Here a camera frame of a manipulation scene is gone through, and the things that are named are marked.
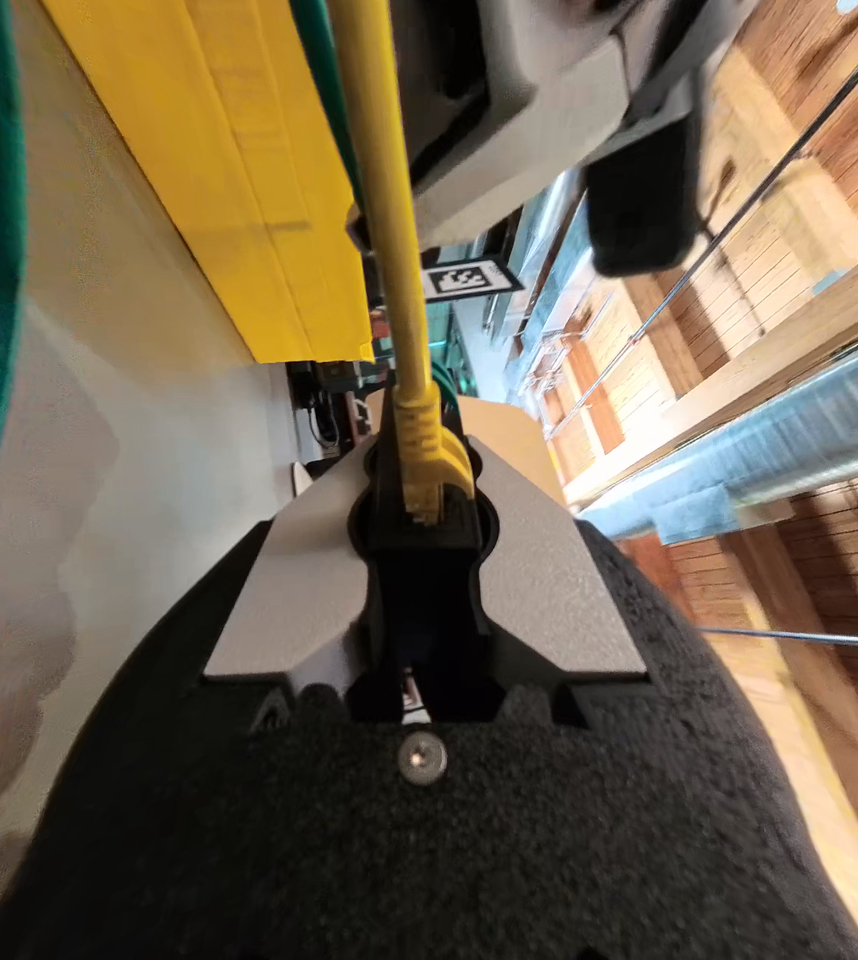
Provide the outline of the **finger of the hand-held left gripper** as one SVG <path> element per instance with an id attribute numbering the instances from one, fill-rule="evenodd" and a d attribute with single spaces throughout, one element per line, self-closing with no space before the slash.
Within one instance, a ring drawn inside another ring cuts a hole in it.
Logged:
<path id="1" fill-rule="evenodd" d="M 629 2 L 396 1 L 420 242 L 467 242 L 582 161 L 630 97 Z"/>

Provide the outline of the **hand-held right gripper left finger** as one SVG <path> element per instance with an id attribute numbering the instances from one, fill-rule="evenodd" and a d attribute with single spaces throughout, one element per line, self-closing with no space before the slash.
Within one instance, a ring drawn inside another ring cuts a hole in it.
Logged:
<path id="1" fill-rule="evenodd" d="M 366 667 L 358 623 L 368 570 L 350 512 L 369 487 L 369 437 L 273 519 L 204 668 L 215 682 L 266 680 L 343 696 Z"/>

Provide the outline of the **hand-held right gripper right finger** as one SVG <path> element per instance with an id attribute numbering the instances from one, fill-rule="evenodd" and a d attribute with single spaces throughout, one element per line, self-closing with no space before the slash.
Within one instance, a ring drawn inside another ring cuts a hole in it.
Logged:
<path id="1" fill-rule="evenodd" d="M 490 671 L 505 690 L 645 681 L 647 667 L 568 510 L 477 437 L 478 493 L 495 513 L 479 569 Z"/>

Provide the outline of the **black network switch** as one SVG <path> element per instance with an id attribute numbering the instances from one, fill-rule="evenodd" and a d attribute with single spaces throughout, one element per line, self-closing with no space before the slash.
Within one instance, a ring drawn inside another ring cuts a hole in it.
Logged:
<path id="1" fill-rule="evenodd" d="M 365 670 L 350 689 L 355 719 L 403 717 L 411 672 L 430 720 L 491 721 L 505 693 L 487 672 L 489 637 L 478 600 L 484 528 L 477 501 L 445 487 L 434 525 L 406 510 L 392 388 L 365 456 L 369 481 L 351 530 L 368 568 Z"/>

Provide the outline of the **yellow plastic bin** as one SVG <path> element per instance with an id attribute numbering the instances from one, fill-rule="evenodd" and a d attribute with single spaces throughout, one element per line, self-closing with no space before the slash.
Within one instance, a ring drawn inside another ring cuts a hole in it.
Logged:
<path id="1" fill-rule="evenodd" d="M 374 358 L 350 181 L 285 1 L 47 1 L 260 363 Z"/>

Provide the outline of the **printed tag sign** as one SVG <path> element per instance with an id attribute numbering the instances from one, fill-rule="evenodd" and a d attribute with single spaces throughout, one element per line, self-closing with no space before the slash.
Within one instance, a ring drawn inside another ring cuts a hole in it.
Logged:
<path id="1" fill-rule="evenodd" d="M 495 256 L 436 264 L 422 269 L 420 276 L 427 304 L 513 294 L 524 289 L 507 264 Z"/>

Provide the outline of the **silver air duct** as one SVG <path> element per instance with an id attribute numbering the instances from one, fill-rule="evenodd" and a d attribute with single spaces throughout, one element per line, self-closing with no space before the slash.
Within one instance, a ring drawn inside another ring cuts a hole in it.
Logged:
<path id="1" fill-rule="evenodd" d="M 773 504 L 858 478 L 858 350 L 620 482 L 576 518 L 671 546 L 773 522 Z"/>

